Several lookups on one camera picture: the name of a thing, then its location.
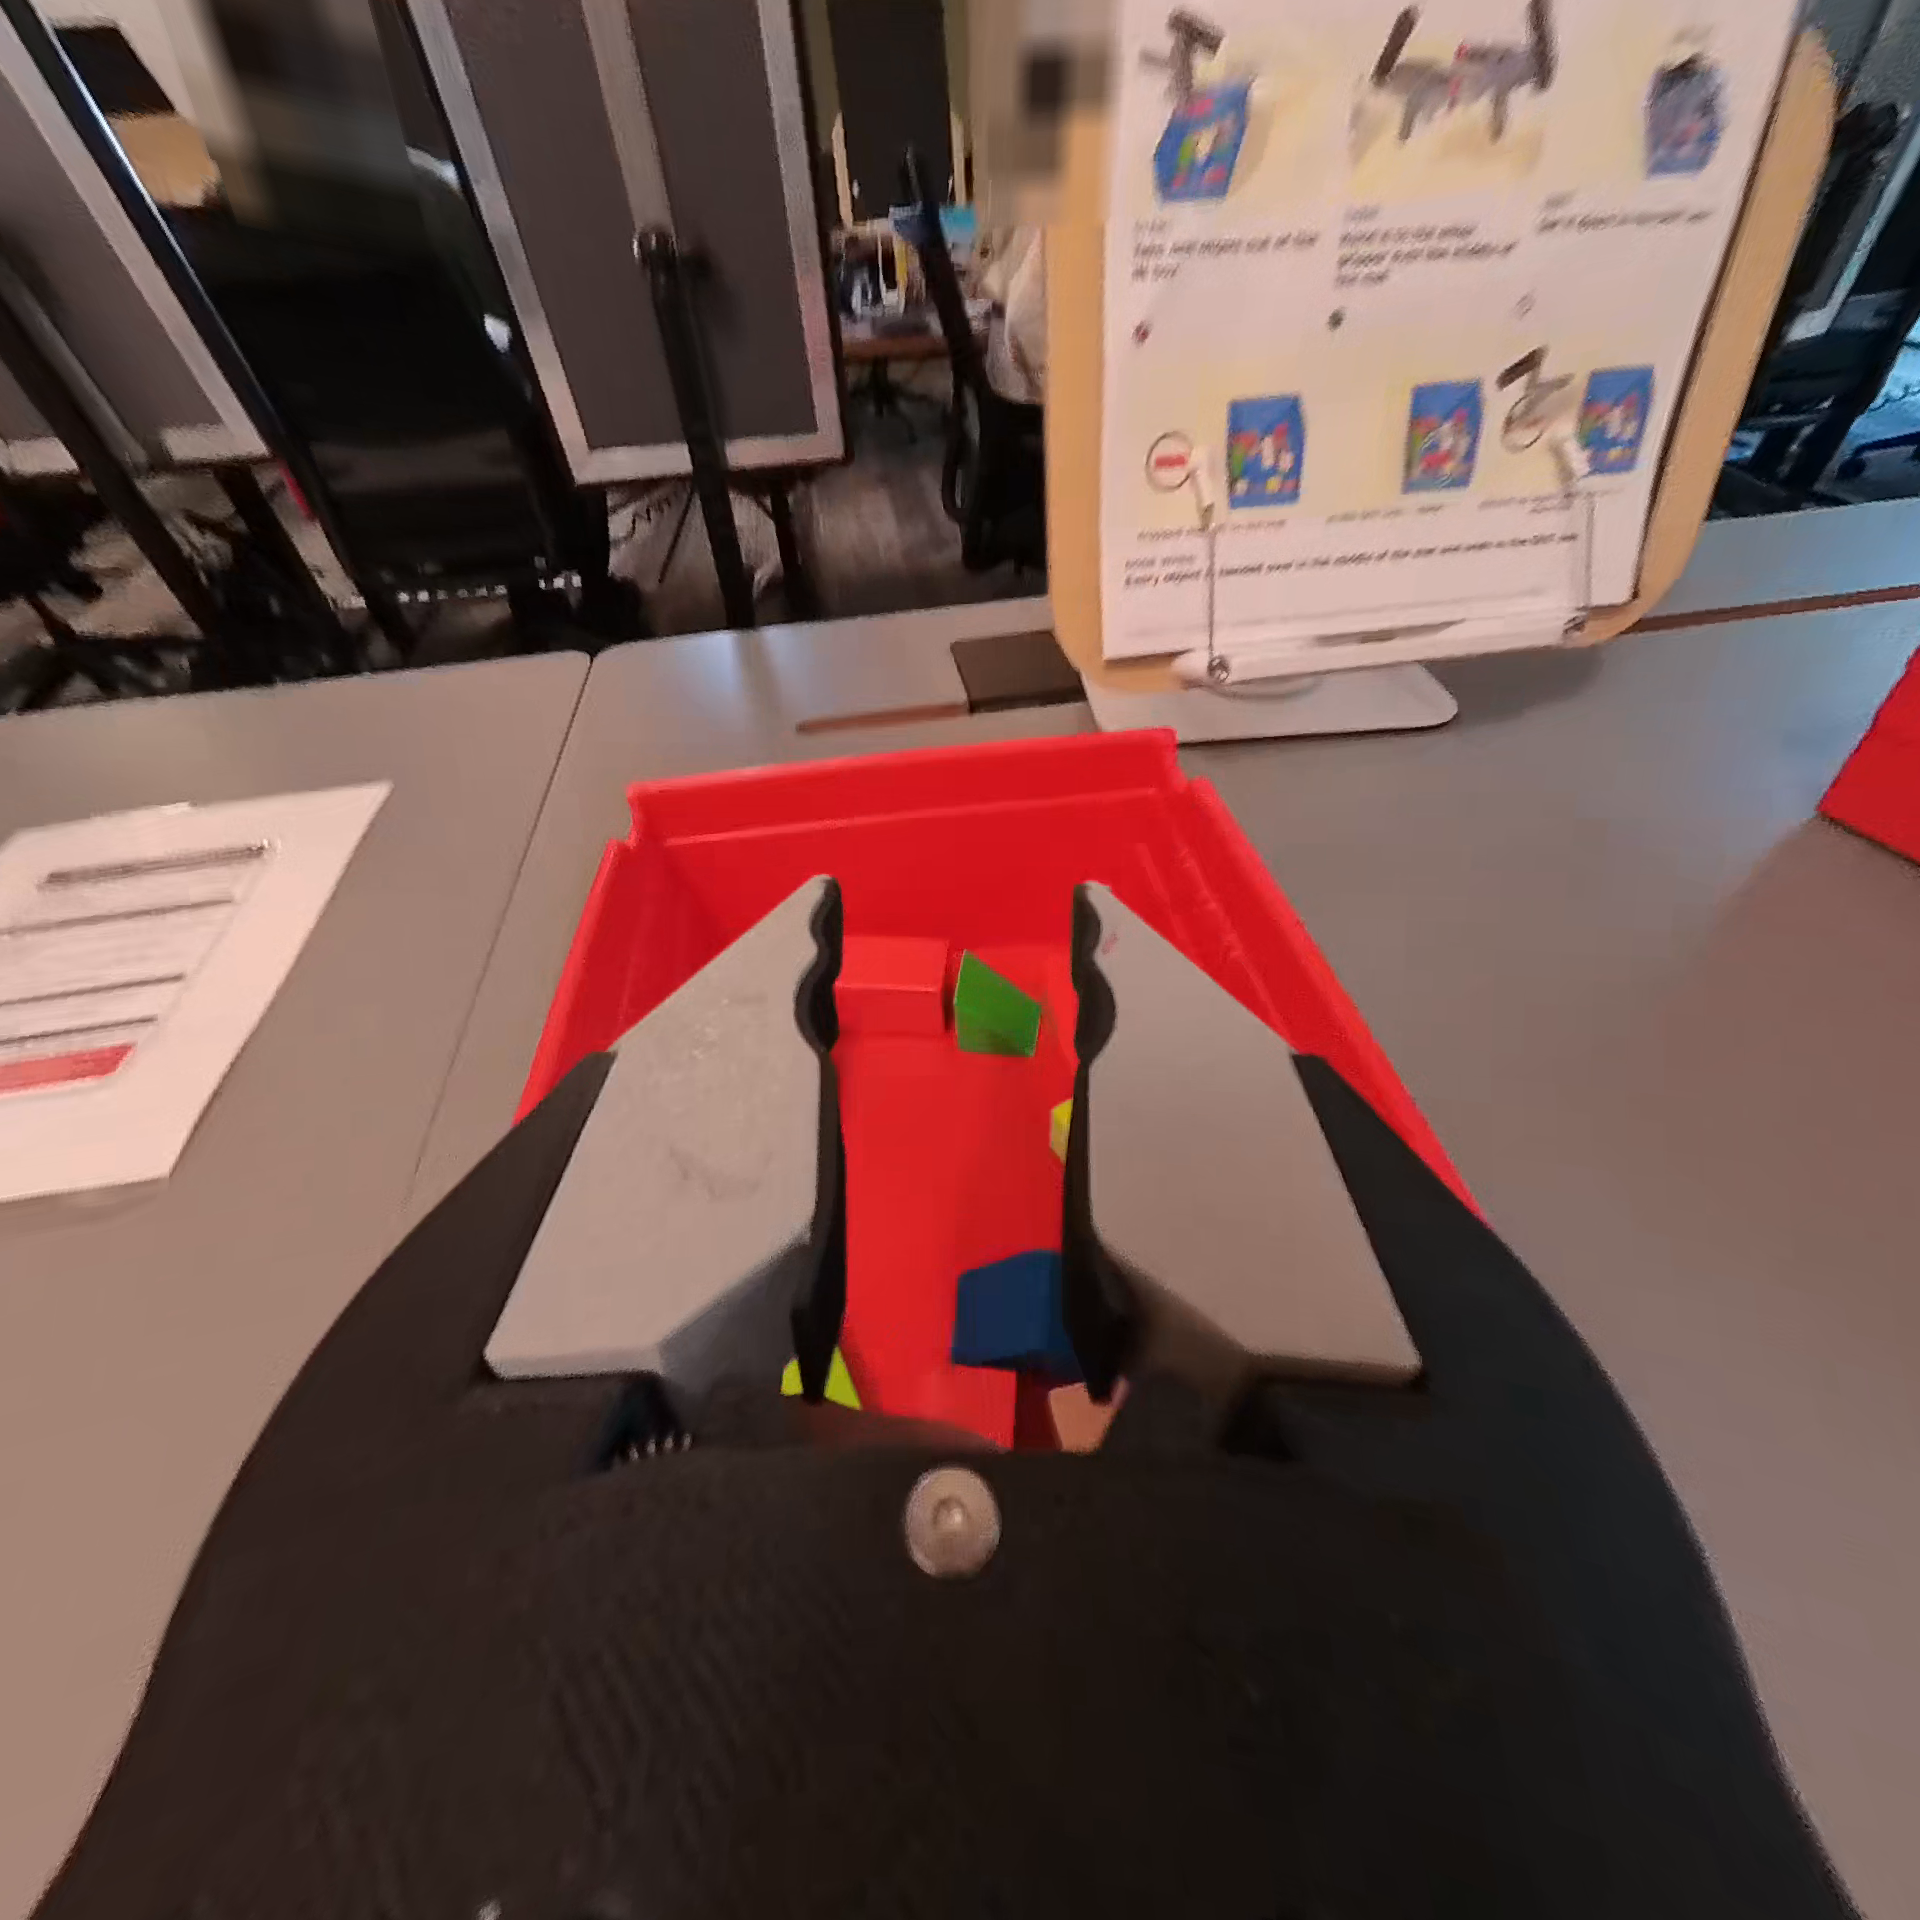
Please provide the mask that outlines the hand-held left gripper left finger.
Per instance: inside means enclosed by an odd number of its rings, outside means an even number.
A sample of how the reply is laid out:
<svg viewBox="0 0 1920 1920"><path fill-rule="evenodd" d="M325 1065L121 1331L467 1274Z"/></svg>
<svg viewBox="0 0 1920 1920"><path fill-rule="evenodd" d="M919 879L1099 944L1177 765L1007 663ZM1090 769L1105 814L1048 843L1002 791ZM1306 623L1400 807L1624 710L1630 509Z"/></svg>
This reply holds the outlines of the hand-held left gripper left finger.
<svg viewBox="0 0 1920 1920"><path fill-rule="evenodd" d="M846 1315L834 1065L846 907L808 879L635 1023L568 1153L490 1336L496 1378L654 1376L808 1397Z"/></svg>

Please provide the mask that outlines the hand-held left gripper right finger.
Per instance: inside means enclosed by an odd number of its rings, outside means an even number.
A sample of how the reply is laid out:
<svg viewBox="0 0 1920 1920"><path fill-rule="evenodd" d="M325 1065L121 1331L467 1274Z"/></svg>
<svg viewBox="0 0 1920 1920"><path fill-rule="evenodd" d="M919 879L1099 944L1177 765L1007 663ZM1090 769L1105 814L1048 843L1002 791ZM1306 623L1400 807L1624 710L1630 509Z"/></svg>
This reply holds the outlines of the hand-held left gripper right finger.
<svg viewBox="0 0 1920 1920"><path fill-rule="evenodd" d="M1072 894L1063 1322L1083 1389L1411 1385L1306 1062L1106 886Z"/></svg>

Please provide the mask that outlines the red plastic bin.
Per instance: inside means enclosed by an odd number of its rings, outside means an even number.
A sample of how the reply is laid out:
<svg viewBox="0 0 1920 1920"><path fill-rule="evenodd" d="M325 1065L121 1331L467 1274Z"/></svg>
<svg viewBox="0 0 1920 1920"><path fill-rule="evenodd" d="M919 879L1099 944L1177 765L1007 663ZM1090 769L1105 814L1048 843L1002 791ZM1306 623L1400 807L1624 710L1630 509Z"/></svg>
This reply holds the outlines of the red plastic bin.
<svg viewBox="0 0 1920 1920"><path fill-rule="evenodd" d="M939 1039L843 1039L848 1318L865 1409L1011 1445L1041 1411L1014 1375L950 1363L960 1274L1055 1248L1072 1086L1072 889L1105 883L1297 1049L1327 1058L1471 1206L1426 1117L1253 842L1171 731L1048 736L634 784L522 1088L526 1117L808 879L840 881L846 935L944 939ZM1031 1062L954 1043L965 952L1042 1002Z"/></svg>
<svg viewBox="0 0 1920 1920"><path fill-rule="evenodd" d="M1818 818L1918 866L1918 654L1829 784Z"/></svg>

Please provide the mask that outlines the blue wooden block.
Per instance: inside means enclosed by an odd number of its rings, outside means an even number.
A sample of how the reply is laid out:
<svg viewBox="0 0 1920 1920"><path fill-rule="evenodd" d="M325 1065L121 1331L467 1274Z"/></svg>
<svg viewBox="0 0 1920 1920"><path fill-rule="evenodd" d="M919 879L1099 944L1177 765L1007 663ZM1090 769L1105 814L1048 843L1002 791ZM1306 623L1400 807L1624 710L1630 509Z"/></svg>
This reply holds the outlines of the blue wooden block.
<svg viewBox="0 0 1920 1920"><path fill-rule="evenodd" d="M960 1274L954 1290L950 1363L1082 1384L1066 1325L1066 1267L1055 1251L1009 1256Z"/></svg>

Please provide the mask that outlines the red wooden block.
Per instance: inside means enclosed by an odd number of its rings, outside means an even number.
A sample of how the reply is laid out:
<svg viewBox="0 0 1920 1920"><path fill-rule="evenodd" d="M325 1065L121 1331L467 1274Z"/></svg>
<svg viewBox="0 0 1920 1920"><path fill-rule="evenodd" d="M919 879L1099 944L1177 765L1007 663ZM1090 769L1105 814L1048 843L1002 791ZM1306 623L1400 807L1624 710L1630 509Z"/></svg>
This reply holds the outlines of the red wooden block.
<svg viewBox="0 0 1920 1920"><path fill-rule="evenodd" d="M834 982L843 1039L933 1040L950 1026L944 939L850 933Z"/></svg>

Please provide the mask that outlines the green wooden block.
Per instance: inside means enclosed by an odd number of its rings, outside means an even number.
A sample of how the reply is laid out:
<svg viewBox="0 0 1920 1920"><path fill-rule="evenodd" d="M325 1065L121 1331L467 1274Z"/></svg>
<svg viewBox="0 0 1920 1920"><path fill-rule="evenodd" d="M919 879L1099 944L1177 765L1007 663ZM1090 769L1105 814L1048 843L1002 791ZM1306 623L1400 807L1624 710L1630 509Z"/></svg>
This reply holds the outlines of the green wooden block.
<svg viewBox="0 0 1920 1920"><path fill-rule="evenodd" d="M1031 1062L1041 1048L1042 1002L976 952L962 952L951 985L951 1037L981 1058Z"/></svg>

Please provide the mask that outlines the grey metal stand base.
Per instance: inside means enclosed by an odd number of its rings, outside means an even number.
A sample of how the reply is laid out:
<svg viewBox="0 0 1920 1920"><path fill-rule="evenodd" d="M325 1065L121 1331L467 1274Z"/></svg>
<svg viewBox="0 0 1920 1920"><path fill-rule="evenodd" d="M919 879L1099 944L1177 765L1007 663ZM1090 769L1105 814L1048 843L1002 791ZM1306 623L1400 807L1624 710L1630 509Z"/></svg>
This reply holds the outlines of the grey metal stand base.
<svg viewBox="0 0 1920 1920"><path fill-rule="evenodd" d="M1106 688L1083 679L1099 731L1165 730L1187 747L1449 728L1456 698L1423 666L1386 666L1240 687Z"/></svg>

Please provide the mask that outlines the white printed paper sheet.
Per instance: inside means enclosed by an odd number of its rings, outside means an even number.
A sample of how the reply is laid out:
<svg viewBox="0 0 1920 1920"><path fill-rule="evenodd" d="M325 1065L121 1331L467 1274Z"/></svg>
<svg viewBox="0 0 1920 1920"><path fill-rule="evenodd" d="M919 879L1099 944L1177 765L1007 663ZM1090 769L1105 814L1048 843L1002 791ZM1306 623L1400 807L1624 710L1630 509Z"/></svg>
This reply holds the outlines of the white printed paper sheet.
<svg viewBox="0 0 1920 1920"><path fill-rule="evenodd" d="M110 811L2 850L2 1201L167 1181L392 782Z"/></svg>

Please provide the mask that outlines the black flat pad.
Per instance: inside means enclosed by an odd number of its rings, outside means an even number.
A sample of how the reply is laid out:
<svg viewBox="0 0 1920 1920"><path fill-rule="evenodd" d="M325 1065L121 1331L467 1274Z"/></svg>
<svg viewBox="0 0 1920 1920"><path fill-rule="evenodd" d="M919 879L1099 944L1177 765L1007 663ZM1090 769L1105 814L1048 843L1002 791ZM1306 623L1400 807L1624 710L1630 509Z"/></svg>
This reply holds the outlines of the black flat pad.
<svg viewBox="0 0 1920 1920"><path fill-rule="evenodd" d="M969 714L1014 714L1087 701L1080 670L1055 631L1014 631L951 642Z"/></svg>

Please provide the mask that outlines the instruction sheet on clipboard stand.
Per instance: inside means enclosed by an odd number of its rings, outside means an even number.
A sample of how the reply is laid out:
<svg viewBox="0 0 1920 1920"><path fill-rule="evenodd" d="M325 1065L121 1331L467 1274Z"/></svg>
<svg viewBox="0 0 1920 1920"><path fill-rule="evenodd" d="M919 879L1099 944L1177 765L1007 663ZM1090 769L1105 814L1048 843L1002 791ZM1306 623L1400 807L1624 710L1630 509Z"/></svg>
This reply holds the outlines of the instruction sheet on clipboard stand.
<svg viewBox="0 0 1920 1920"><path fill-rule="evenodd" d="M1671 421L1638 594L1590 613L1571 634L1575 648L1635 631L1693 562L1745 398L1771 347L1792 255L1832 154L1835 101L1826 42L1818 29L1803 29L1784 64L1712 311ZM1102 222L1112 145L1105 106L1069 110L1057 177L1063 219L1048 231L1048 592L1055 635L1083 683L1145 698L1176 690L1171 666L1162 659L1106 663L1099 635Z"/></svg>

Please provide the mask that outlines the printed instruction sheet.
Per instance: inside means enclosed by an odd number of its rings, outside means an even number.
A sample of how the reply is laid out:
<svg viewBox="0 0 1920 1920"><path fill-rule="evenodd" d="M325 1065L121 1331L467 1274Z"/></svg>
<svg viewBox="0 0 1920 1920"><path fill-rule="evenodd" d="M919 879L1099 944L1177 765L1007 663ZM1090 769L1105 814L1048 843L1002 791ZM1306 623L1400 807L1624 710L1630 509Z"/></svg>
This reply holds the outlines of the printed instruction sheet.
<svg viewBox="0 0 1920 1920"><path fill-rule="evenodd" d="M1803 6L1118 6L1102 654L1618 609Z"/></svg>

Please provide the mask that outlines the grey partition panel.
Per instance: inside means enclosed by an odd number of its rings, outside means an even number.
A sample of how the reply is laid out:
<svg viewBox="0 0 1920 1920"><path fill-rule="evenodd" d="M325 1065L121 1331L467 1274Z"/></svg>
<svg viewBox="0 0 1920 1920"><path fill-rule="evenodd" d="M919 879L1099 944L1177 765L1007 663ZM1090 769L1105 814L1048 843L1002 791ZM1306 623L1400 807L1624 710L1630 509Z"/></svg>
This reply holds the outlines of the grey partition panel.
<svg viewBox="0 0 1920 1920"><path fill-rule="evenodd" d="M573 478L686 477L643 243L672 243L733 473L848 454L800 9L405 8Z"/></svg>
<svg viewBox="0 0 1920 1920"><path fill-rule="evenodd" d="M141 473L272 458L269 402L161 205L34 6L2 23L5 470L79 464L79 417Z"/></svg>

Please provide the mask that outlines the black office chair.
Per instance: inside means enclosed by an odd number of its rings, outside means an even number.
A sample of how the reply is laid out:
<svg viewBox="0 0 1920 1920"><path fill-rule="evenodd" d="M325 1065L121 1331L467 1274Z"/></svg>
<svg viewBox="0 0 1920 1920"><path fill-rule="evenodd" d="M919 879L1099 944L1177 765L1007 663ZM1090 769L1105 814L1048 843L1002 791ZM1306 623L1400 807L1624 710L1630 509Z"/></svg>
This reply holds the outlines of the black office chair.
<svg viewBox="0 0 1920 1920"><path fill-rule="evenodd" d="M1847 504L1869 459L1917 456L1917 430L1856 442L1917 334L1917 109L1855 103L1792 255L1714 519Z"/></svg>

